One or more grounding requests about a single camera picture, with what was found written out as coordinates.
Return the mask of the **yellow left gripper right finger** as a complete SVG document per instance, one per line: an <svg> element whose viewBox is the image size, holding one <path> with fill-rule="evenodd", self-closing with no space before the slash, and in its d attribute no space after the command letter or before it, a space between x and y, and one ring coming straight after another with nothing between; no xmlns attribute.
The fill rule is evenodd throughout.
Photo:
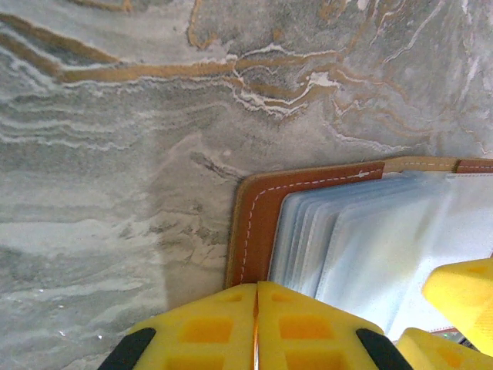
<svg viewBox="0 0 493 370"><path fill-rule="evenodd" d="M258 290L260 369L410 369L376 324L273 282Z"/></svg>

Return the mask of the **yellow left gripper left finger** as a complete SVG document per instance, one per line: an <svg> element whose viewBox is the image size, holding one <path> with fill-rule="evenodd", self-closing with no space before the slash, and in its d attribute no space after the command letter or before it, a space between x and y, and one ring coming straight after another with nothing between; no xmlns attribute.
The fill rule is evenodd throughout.
<svg viewBox="0 0 493 370"><path fill-rule="evenodd" d="M241 284L135 324L101 369L253 369L257 286Z"/></svg>

